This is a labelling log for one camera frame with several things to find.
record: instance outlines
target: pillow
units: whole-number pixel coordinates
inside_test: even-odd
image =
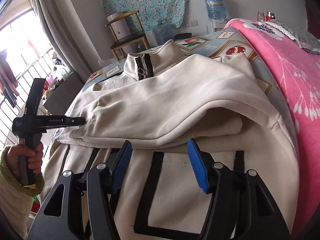
[[[320,54],[320,41],[311,33],[304,31],[299,27],[288,26],[278,20],[269,20],[265,23],[271,25],[288,36],[291,40],[295,41],[301,49],[313,54]]]

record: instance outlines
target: wooden chair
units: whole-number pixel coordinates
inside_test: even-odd
[[[113,36],[114,36],[114,38],[116,40],[116,42],[110,47],[110,49],[112,50],[112,53],[115,56],[117,61],[119,61],[119,57],[118,57],[118,55],[116,53],[116,50],[120,50],[122,55],[124,57],[126,57],[126,54],[124,53],[122,48],[127,46],[127,45],[129,45],[129,44],[136,43],[138,41],[142,41],[144,46],[146,47],[146,49],[150,49],[146,34],[145,34],[144,30],[143,30],[143,27],[141,25],[141,22],[139,20],[138,14],[137,14],[138,12],[139,12],[139,10],[133,11],[133,12],[123,13],[123,14],[117,16],[116,18],[114,18],[113,20],[109,21],[105,25],[106,27],[110,26],[111,32],[112,32],[112,34],[113,34]],[[130,35],[125,36],[125,37],[123,37],[123,38],[118,40],[117,36],[116,36],[112,26],[111,26],[111,24],[114,23],[114,22],[120,21],[120,20],[122,20],[124,18],[127,18],[132,14],[135,14],[135,16],[137,18],[137,21],[138,21],[138,24],[139,24],[139,27],[140,27],[140,31],[135,32],[135,33],[131,33]]]

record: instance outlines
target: device handle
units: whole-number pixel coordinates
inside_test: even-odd
[[[25,138],[19,138],[19,144],[24,144],[31,150],[35,150],[41,141],[42,133],[27,134],[24,137]],[[32,186],[36,184],[36,175],[33,173],[33,170],[28,168],[28,159],[29,156],[19,156],[20,183],[22,186]]]

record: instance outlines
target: finger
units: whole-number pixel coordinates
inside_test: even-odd
[[[36,162],[36,163],[29,163],[28,168],[33,170],[33,169],[36,169],[36,168],[40,168],[41,165],[42,165],[42,160],[39,161],[39,162]]]
[[[42,160],[43,152],[37,152],[35,156],[29,157],[28,162],[30,163],[36,163]]]
[[[25,156],[35,156],[36,153],[23,144],[15,144],[10,148],[10,153],[13,155],[25,155]]]
[[[38,173],[40,173],[40,172],[41,172],[41,167],[40,167],[40,168],[33,169],[33,173],[38,174]]]
[[[35,152],[42,152],[42,151],[43,151],[43,144],[42,142],[40,142],[36,147]]]

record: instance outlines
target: wall socket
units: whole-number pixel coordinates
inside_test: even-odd
[[[198,26],[198,21],[187,21],[186,26],[187,27]]]

